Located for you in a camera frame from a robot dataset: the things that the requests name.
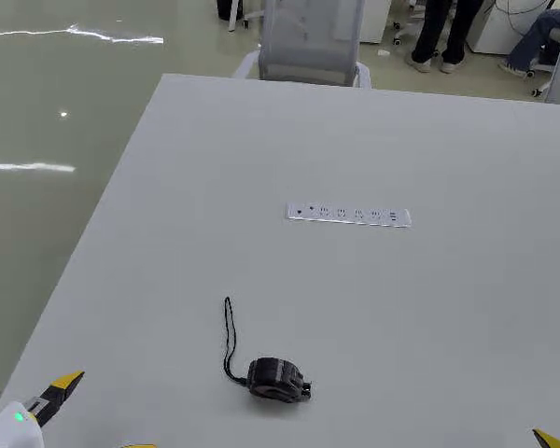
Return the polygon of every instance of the white shoe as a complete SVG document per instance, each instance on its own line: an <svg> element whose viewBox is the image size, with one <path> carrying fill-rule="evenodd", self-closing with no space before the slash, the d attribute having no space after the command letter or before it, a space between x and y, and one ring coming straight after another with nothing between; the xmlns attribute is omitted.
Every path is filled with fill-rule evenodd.
<svg viewBox="0 0 560 448"><path fill-rule="evenodd" d="M515 75L516 77L526 77L525 70L519 70L518 68L514 68L506 60L499 63L497 66L500 67L506 73L510 73L511 75Z"/></svg>
<svg viewBox="0 0 560 448"><path fill-rule="evenodd" d="M420 73L429 73L431 71L431 59L428 59L424 63L416 63L413 60L411 53L407 53L407 57L404 59L405 62Z"/></svg>
<svg viewBox="0 0 560 448"><path fill-rule="evenodd" d="M440 71L442 73L447 73L448 75L450 75L458 67L460 67L460 63L441 63Z"/></svg>

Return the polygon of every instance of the white table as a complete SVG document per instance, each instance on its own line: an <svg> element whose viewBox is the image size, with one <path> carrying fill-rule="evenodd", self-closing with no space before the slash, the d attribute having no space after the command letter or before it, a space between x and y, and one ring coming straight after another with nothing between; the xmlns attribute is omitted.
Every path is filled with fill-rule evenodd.
<svg viewBox="0 0 560 448"><path fill-rule="evenodd" d="M308 200L413 227L284 219ZM226 295L236 373L292 359L310 402L222 374ZM560 438L560 106L164 76L0 407L76 369L48 448Z"/></svg>

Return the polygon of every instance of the glossy floor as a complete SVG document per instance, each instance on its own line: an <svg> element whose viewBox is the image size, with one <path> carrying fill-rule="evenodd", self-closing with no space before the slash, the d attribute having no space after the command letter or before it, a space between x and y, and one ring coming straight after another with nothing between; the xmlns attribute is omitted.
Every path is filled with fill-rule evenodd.
<svg viewBox="0 0 560 448"><path fill-rule="evenodd" d="M0 388L161 74L226 77L257 42L214 0L0 0ZM483 56L421 75L385 48L361 49L380 89L531 100L539 84Z"/></svg>

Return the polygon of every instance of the power strip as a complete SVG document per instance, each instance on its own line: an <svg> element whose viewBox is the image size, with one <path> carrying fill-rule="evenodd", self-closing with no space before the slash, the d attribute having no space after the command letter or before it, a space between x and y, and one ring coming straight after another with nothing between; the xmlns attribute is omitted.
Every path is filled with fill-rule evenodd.
<svg viewBox="0 0 560 448"><path fill-rule="evenodd" d="M287 218L381 227L409 228L412 225L406 209L355 208L327 203L288 203Z"/></svg>

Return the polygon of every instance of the jeans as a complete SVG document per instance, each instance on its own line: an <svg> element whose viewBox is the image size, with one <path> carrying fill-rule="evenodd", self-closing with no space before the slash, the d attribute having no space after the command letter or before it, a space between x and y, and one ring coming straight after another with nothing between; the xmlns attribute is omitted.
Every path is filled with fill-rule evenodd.
<svg viewBox="0 0 560 448"><path fill-rule="evenodd" d="M465 58L465 39L482 3L483 0L458 0L448 47L441 54L445 63L460 63ZM423 30L411 55L416 63L424 63L433 55L451 4L452 0L427 0Z"/></svg>
<svg viewBox="0 0 560 448"><path fill-rule="evenodd" d="M547 9L539 14L527 34L506 58L507 63L517 70L528 70L539 49L550 42L553 28L560 28L560 9Z"/></svg>

